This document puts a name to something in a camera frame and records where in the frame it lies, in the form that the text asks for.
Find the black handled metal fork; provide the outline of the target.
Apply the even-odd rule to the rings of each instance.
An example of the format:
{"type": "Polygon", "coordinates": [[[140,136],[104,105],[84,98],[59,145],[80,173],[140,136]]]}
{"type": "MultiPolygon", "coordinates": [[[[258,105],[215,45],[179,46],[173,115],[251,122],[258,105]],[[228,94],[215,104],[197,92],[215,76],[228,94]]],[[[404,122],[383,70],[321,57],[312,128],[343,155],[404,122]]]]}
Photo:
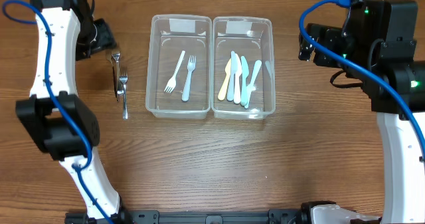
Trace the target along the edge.
{"type": "Polygon", "coordinates": [[[113,81],[114,81],[114,94],[115,94],[116,100],[119,101],[118,91],[117,91],[118,83],[117,83],[117,78],[116,78],[116,65],[115,65],[114,61],[112,60],[112,50],[111,49],[108,49],[106,51],[106,59],[110,62],[111,66],[112,66],[112,76],[113,76],[113,81]]]}

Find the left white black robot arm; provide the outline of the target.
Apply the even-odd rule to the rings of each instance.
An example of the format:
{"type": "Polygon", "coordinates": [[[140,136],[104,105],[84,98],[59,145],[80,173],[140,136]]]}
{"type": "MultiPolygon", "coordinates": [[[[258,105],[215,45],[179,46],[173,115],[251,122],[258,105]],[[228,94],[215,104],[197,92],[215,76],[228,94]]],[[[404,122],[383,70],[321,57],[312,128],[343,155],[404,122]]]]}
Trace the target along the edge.
{"type": "Polygon", "coordinates": [[[95,0],[18,1],[35,14],[39,32],[37,72],[29,98],[15,112],[42,153],[70,174],[87,212],[78,223],[132,223],[100,161],[100,128],[78,97],[75,65],[117,47],[103,19],[94,19],[95,0]]]}

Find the mint green plastic knife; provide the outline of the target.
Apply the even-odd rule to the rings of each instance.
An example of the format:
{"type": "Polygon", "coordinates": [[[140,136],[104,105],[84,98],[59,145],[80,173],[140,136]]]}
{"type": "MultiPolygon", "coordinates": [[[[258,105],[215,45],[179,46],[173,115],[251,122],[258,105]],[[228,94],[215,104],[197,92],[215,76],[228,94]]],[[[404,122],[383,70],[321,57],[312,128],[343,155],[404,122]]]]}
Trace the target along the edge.
{"type": "Polygon", "coordinates": [[[245,56],[241,56],[240,59],[242,63],[242,89],[241,89],[240,104],[242,106],[245,106],[248,103],[248,91],[247,91],[246,79],[248,78],[248,75],[249,75],[249,68],[248,68],[248,62],[245,56]]]}

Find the small silver metal fork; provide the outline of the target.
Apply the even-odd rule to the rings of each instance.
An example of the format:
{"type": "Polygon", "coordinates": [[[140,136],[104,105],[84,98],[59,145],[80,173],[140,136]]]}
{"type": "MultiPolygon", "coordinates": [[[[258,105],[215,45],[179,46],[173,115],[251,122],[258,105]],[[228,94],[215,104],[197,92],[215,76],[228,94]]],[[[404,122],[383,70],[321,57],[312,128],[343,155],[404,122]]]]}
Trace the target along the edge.
{"type": "Polygon", "coordinates": [[[125,66],[120,69],[119,81],[122,85],[122,96],[123,96],[123,119],[128,119],[128,105],[127,105],[127,82],[128,82],[128,70],[125,66]]]}

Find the yellow plastic knife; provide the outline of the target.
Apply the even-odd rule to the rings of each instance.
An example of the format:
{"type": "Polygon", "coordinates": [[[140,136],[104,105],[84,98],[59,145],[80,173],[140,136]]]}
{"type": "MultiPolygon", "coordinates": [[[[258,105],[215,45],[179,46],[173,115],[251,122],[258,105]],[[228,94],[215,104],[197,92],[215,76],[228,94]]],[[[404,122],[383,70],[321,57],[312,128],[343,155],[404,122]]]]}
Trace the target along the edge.
{"type": "Polygon", "coordinates": [[[229,83],[229,79],[230,79],[230,70],[231,70],[231,59],[228,60],[226,67],[224,69],[225,71],[225,78],[224,81],[222,83],[222,86],[218,92],[218,99],[220,101],[223,101],[226,98],[226,92],[227,92],[227,88],[228,88],[228,83],[229,83]]]}

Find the silver metal fork wide handle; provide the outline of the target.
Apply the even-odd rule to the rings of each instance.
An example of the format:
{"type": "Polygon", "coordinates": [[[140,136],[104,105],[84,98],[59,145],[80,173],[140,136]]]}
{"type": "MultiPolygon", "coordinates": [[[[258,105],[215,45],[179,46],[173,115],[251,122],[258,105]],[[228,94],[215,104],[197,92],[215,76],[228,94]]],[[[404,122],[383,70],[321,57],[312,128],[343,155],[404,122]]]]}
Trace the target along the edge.
{"type": "Polygon", "coordinates": [[[112,57],[112,64],[113,64],[113,70],[114,70],[114,90],[115,90],[116,98],[118,99],[118,96],[122,94],[122,85],[119,82],[119,77],[120,77],[120,48],[119,46],[112,49],[111,57],[112,57]]]}

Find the pale blue plastic knife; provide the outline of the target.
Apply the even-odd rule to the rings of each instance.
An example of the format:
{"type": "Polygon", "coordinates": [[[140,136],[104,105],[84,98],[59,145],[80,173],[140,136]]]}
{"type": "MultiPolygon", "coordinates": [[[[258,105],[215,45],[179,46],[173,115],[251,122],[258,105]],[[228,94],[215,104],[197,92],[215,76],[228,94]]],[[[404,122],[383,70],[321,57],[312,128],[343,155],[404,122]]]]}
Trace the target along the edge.
{"type": "Polygon", "coordinates": [[[227,96],[226,99],[230,102],[234,100],[234,79],[236,71],[238,70],[237,61],[236,61],[236,53],[234,51],[231,52],[231,66],[230,66],[230,79],[228,84],[227,96]]]}

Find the white plastic knife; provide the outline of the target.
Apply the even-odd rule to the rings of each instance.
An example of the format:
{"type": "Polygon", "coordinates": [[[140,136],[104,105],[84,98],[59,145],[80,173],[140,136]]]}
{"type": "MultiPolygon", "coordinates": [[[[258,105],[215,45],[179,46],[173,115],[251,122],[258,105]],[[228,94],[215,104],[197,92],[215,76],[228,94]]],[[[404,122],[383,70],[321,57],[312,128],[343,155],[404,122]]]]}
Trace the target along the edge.
{"type": "Polygon", "coordinates": [[[238,54],[236,53],[235,55],[236,55],[237,70],[235,72],[235,81],[234,81],[234,103],[240,104],[240,101],[241,101],[240,76],[242,75],[242,64],[238,54]]]}

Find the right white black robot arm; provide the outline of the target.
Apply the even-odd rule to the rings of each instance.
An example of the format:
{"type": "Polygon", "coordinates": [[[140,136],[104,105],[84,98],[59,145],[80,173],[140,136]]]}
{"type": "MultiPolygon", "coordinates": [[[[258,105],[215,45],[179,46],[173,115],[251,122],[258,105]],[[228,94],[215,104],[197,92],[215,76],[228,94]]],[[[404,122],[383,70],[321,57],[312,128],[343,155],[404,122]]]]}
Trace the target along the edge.
{"type": "Polygon", "coordinates": [[[343,26],[299,20],[299,59],[336,68],[370,99],[384,154],[384,211],[361,217],[334,204],[307,204],[300,223],[424,222],[424,62],[414,60],[414,0],[331,0],[343,26]]]}

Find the white plastic fork long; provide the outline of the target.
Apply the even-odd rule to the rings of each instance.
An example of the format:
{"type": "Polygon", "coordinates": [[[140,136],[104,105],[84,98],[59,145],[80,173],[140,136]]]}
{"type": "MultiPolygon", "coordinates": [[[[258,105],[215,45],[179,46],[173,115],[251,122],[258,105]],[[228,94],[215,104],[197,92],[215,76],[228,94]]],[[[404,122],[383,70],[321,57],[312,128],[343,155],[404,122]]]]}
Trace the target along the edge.
{"type": "Polygon", "coordinates": [[[175,71],[173,73],[173,76],[168,80],[168,82],[166,84],[166,87],[164,89],[164,92],[165,93],[172,93],[172,91],[174,91],[174,89],[175,89],[175,87],[177,85],[177,74],[178,74],[178,71],[179,71],[179,69],[181,67],[181,64],[183,62],[185,53],[186,53],[186,51],[181,51],[179,60],[178,60],[178,62],[176,64],[175,71]]]}

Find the white plastic fork short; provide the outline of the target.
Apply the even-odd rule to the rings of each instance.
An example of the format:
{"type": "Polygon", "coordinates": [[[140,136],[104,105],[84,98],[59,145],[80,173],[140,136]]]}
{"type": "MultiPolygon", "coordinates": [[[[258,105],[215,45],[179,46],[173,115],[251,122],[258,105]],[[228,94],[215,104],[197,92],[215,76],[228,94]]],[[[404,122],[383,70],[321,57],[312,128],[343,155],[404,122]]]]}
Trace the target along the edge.
{"type": "Polygon", "coordinates": [[[189,61],[188,61],[188,65],[187,65],[187,77],[186,77],[186,81],[185,81],[185,85],[184,85],[183,93],[182,93],[182,101],[183,102],[187,102],[189,100],[190,88],[191,88],[191,78],[192,78],[193,71],[195,70],[195,67],[196,67],[196,56],[191,55],[189,57],[189,61]]]}

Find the light blue plastic knife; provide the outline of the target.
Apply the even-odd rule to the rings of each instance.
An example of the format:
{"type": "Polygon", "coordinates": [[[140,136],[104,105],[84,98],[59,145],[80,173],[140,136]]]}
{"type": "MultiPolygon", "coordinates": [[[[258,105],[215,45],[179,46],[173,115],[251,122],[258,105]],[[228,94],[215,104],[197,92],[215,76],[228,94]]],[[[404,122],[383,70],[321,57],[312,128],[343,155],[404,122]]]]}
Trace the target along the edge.
{"type": "Polygon", "coordinates": [[[257,60],[254,63],[254,68],[253,68],[253,72],[252,72],[252,77],[250,79],[250,84],[247,86],[248,101],[247,101],[247,104],[244,106],[245,109],[247,109],[249,107],[251,93],[256,89],[255,86],[254,86],[254,83],[256,81],[256,78],[258,76],[258,73],[260,71],[261,66],[262,66],[261,60],[257,60]]]}

